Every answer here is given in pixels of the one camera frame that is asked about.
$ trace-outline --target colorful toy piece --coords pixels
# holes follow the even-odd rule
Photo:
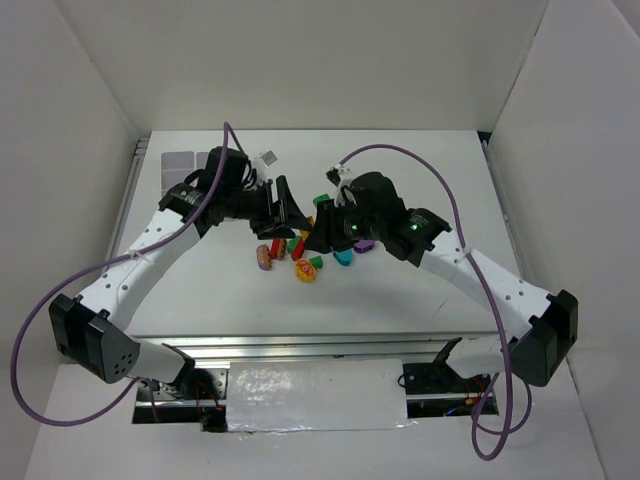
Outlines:
[[[291,258],[293,259],[294,262],[296,262],[300,258],[302,258],[303,253],[304,253],[304,240],[300,238],[300,240],[298,240],[298,243],[296,243],[296,246],[293,249],[293,252],[291,252]]]
[[[307,217],[307,220],[309,221],[312,227],[316,224],[316,221],[313,219],[313,217]],[[306,230],[300,230],[300,236],[302,237],[303,241],[306,240],[309,235],[311,235],[311,232]]]
[[[305,283],[311,283],[316,279],[316,269],[308,260],[301,258],[296,260],[296,277]]]
[[[287,243],[287,252],[293,253],[293,251],[295,250],[301,238],[302,237],[296,237],[293,240],[291,240],[289,243]]]
[[[318,255],[317,257],[313,257],[309,259],[309,263],[311,265],[313,265],[313,267],[317,270],[319,268],[322,268],[322,266],[324,265],[323,261],[322,261],[322,257],[320,255]]]
[[[260,245],[256,248],[256,258],[261,270],[271,270],[271,257],[267,245]]]
[[[318,203],[324,202],[326,200],[331,200],[331,197],[328,194],[324,193],[324,194],[322,194],[320,196],[317,196],[316,198],[313,199],[313,205],[315,207],[317,207]]]
[[[271,242],[271,251],[269,255],[271,258],[277,258],[282,260],[284,258],[284,252],[287,248],[287,241],[284,238],[274,238]]]
[[[348,267],[353,262],[353,250],[345,250],[344,252],[333,252],[335,258],[340,265]]]
[[[375,246],[375,240],[360,240],[359,242],[356,242],[356,244],[353,246],[353,249],[356,251],[356,253],[367,253],[373,250],[373,247]]]

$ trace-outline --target wire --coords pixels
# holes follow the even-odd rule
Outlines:
[[[524,381],[522,382],[522,384],[524,385],[524,388],[525,388],[525,390],[527,392],[527,409],[525,410],[524,415],[522,416],[522,420],[520,420],[518,425],[516,425],[515,427],[513,427],[512,429],[509,430],[509,434],[515,433],[518,430],[520,430],[522,427],[524,427],[524,424],[527,423],[527,420],[529,420],[529,416],[531,415],[531,410],[533,409],[533,395],[531,393],[531,387],[529,386],[528,383],[526,383]],[[475,417],[475,416],[479,417],[480,413],[482,412],[482,408],[483,407],[484,407],[484,403],[482,404],[482,406],[480,406],[480,402],[478,402],[476,405],[474,405],[473,410],[471,412],[472,418]],[[486,432],[486,433],[488,433],[490,435],[501,435],[502,434],[501,431],[499,431],[499,430],[491,430],[491,429],[489,429],[487,427],[484,427],[484,426],[480,425],[480,423],[478,423],[478,428],[480,430],[482,430],[483,432]]]
[[[162,248],[168,243],[172,242],[173,240],[178,238],[180,235],[182,235],[191,225],[193,225],[196,219],[202,214],[204,209],[209,204],[209,201],[213,197],[213,193],[215,192],[216,187],[220,183],[222,171],[224,170],[224,165],[227,161],[227,147],[229,144],[229,135],[231,135],[231,137],[233,138],[233,141],[238,147],[238,150],[244,153],[244,150],[242,149],[242,147],[240,146],[240,143],[238,142],[238,138],[236,137],[236,134],[231,128],[231,125],[229,125],[227,122],[224,122],[222,152],[220,153],[220,163],[218,164],[218,170],[216,171],[216,175],[213,179],[213,183],[211,184],[211,188],[209,188],[209,191],[207,192],[204,199],[202,200],[202,203],[200,204],[200,206],[198,206],[198,208],[193,213],[193,215],[191,215],[191,217],[189,217],[189,219],[184,223],[184,225],[182,225],[178,230],[176,230],[173,234],[169,235],[167,238],[160,240],[159,242],[154,243],[153,245],[149,245],[148,247],[141,249],[138,252],[140,255],[146,255],[147,253],[150,253],[154,250]],[[129,254],[120,255],[110,260],[105,260],[104,262],[98,263],[92,267],[87,267],[83,270],[80,270],[79,272],[71,275],[69,278],[63,280],[58,285],[54,286],[49,292],[47,292],[44,295],[44,297],[40,299],[40,301],[36,304],[36,306],[33,307],[33,310],[29,312],[29,315],[27,315],[27,318],[25,319],[24,323],[20,327],[20,330],[18,330],[18,334],[16,335],[16,339],[13,343],[13,349],[11,350],[11,365],[10,365],[11,390],[20,408],[22,408],[22,410],[24,410],[24,412],[34,420],[40,423],[43,423],[45,425],[53,426],[53,427],[73,427],[76,425],[82,425],[84,423],[88,423],[92,420],[95,420],[98,417],[101,417],[102,415],[110,411],[113,407],[115,407],[126,396],[129,390],[131,390],[131,388],[133,388],[133,386],[138,381],[140,381],[139,378],[133,379],[131,383],[129,383],[129,385],[127,385],[127,387],[124,389],[124,391],[105,408],[103,408],[99,412],[94,413],[93,415],[89,415],[88,417],[85,417],[85,418],[79,418],[77,420],[54,420],[39,414],[33,408],[31,408],[31,406],[26,402],[26,400],[22,395],[22,392],[20,391],[20,386],[18,385],[18,357],[20,355],[20,347],[22,345],[22,341],[24,340],[25,334],[27,333],[27,329],[29,328],[33,320],[36,318],[36,315],[42,309],[42,307],[44,307],[44,305],[49,300],[51,300],[51,298],[56,293],[58,293],[67,285],[75,282],[76,280],[86,275],[89,275],[90,273],[102,270],[104,267],[109,267],[111,265],[115,265],[115,264],[130,260],[131,258],[132,257]]]
[[[215,402],[216,410],[220,410],[220,404],[218,403],[218,399],[216,398],[216,396],[211,393],[211,390],[209,390],[209,388],[203,382],[198,383],[202,386],[202,389],[205,391],[205,393],[207,393],[211,397],[211,400]]]
[[[476,377],[471,377],[471,380],[473,380],[478,384],[478,386],[480,387],[480,393],[484,393],[484,385],[482,384],[482,382],[478,380]]]
[[[150,378],[146,378],[147,387],[149,387],[149,396],[151,397],[151,413],[153,413],[153,420],[156,423],[160,423],[160,417],[158,417],[158,409],[156,408],[156,399],[153,396],[153,382]]]
[[[467,246],[467,241],[464,237],[464,233],[462,231],[462,222],[460,220],[460,210],[458,208],[458,202],[456,201],[455,196],[453,195],[453,191],[451,190],[451,188],[449,187],[449,184],[447,184],[446,180],[444,179],[444,177],[440,174],[440,172],[438,172],[429,162],[427,162],[426,160],[424,160],[423,158],[419,157],[418,155],[416,155],[415,153],[402,148],[402,147],[397,147],[395,145],[388,145],[388,144],[373,144],[373,145],[367,145],[365,147],[361,147],[353,152],[351,152],[349,155],[347,155],[346,157],[344,157],[342,160],[340,160],[339,164],[340,165],[344,165],[345,163],[347,163],[349,160],[351,160],[353,157],[355,157],[356,155],[359,155],[360,153],[366,152],[368,150],[392,150],[395,152],[399,152],[402,153],[404,155],[407,155],[411,158],[413,158],[414,160],[416,160],[418,163],[422,164],[424,167],[426,167],[440,182],[440,184],[442,185],[442,187],[445,189],[445,191],[447,192],[447,196],[449,197],[449,202],[451,203],[451,209],[453,210],[453,219],[456,225],[456,232],[458,233],[458,240],[460,241],[460,245],[461,247],[464,249]],[[484,404],[487,402],[487,399],[489,398],[489,394],[491,393],[491,390],[493,389],[493,385],[495,384],[495,381],[497,380],[497,376],[494,377],[494,379],[492,380],[492,384],[490,384],[491,388],[487,388],[485,390],[485,392],[482,394],[482,397],[480,398],[480,402],[477,403],[477,412],[478,415],[476,415],[473,418],[473,423],[471,426],[471,443],[473,444],[473,449],[475,450],[476,454],[483,460],[489,461],[489,460],[493,460],[495,459],[500,452],[503,450],[505,444],[507,443],[507,438],[509,437],[509,433],[511,430],[511,420],[513,418],[513,372],[512,372],[512,367],[511,367],[511,355],[509,353],[509,342],[507,340],[507,333],[506,330],[504,328],[504,324],[502,322],[502,316],[500,315],[500,311],[498,310],[498,305],[496,303],[496,299],[493,296],[493,292],[491,291],[491,288],[489,287],[489,284],[487,283],[487,279],[485,278],[484,274],[482,273],[482,270],[480,269],[480,267],[478,266],[475,258],[473,257],[472,252],[469,252],[466,255],[466,258],[469,260],[469,263],[471,264],[471,267],[473,268],[474,272],[476,273],[478,280],[480,281],[480,284],[482,285],[482,289],[484,290],[486,296],[487,296],[487,300],[489,301],[489,306],[491,307],[491,312],[493,313],[493,317],[495,318],[496,321],[496,327],[498,329],[498,336],[500,337],[500,346],[502,349],[502,357],[504,360],[504,371],[505,371],[505,380],[506,380],[506,390],[507,390],[507,394],[506,394],[506,408],[505,408],[505,416],[504,416],[504,423],[502,425],[502,431],[499,433],[500,438],[498,439],[498,443],[496,444],[496,446],[494,447],[494,449],[489,452],[489,453],[484,453],[482,450],[480,450],[480,447],[478,445],[478,438],[477,438],[477,429],[479,426],[479,412],[482,411],[482,407],[484,406]]]

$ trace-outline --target white wall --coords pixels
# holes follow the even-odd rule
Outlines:
[[[551,0],[490,152],[527,269],[580,300],[571,367],[609,479],[637,477],[640,39],[608,0]]]
[[[152,129],[491,130],[547,0],[57,0]]]
[[[636,33],[640,34],[640,1],[639,0],[612,0],[622,16],[629,22]]]
[[[24,317],[50,286],[102,260],[132,138],[51,0],[3,1],[0,15],[0,465],[22,478],[38,424],[9,387]],[[46,315],[27,335],[24,394],[44,411],[58,357]]]

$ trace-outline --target purple toy piece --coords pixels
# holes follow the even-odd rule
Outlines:
[[[373,250],[373,247],[375,246],[375,240],[360,240],[359,242],[356,242],[353,249],[356,253],[367,253],[369,250]]]

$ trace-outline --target white table surface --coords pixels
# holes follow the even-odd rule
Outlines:
[[[458,195],[469,241],[516,270],[474,132],[239,132],[239,136],[250,152],[272,149],[278,154],[274,172],[287,173],[296,200],[309,214],[311,199],[330,191],[324,172],[354,148],[389,142],[423,154],[442,170]],[[160,154],[204,151],[219,142],[219,132],[154,132],[124,233],[125,248],[156,208]],[[444,193],[422,167],[395,154],[365,155],[353,161],[358,171],[381,169],[394,180],[407,205],[424,206],[450,218]],[[148,296],[129,332],[275,334],[492,326],[491,318],[455,289],[382,251],[356,258],[349,268],[332,265],[327,256],[328,266],[318,281],[306,285],[284,265],[277,264],[272,272],[258,270],[253,253],[257,243],[244,222],[210,232]],[[222,268],[234,272],[225,281],[216,275]],[[84,416],[108,403],[122,387],[102,384],[78,366],[63,365],[46,413],[53,418]],[[498,398],[504,398],[501,390],[502,385]],[[516,393],[515,418],[519,418],[524,408],[519,386]],[[491,463],[479,460],[472,450],[469,418],[421,419],[411,427],[385,431],[207,434],[194,424],[132,425],[134,397],[130,392],[110,414],[88,425],[43,426],[26,478],[604,478],[566,365],[549,386],[534,389],[529,423],[511,436],[503,454]],[[500,422],[500,417],[484,419],[493,428]],[[488,450],[494,441],[484,436],[481,445]]]
[[[500,207],[475,132],[456,131],[241,131],[254,156],[273,150],[272,178],[285,174],[302,211],[314,215],[312,199],[335,188],[325,172],[349,152],[371,143],[412,150],[442,172],[460,206],[469,242],[517,271]],[[220,132],[154,132],[120,243],[124,251],[157,210],[160,157],[164,152],[208,151]],[[425,207],[452,221],[443,188],[414,160],[389,151],[366,152],[352,170],[379,170],[394,181],[409,207]],[[229,335],[293,333],[436,332],[493,330],[491,315],[439,278],[399,262],[379,246],[341,267],[325,255],[316,282],[303,284],[292,262],[258,269],[259,242],[245,221],[213,228],[171,268],[147,296],[128,333],[132,335]]]

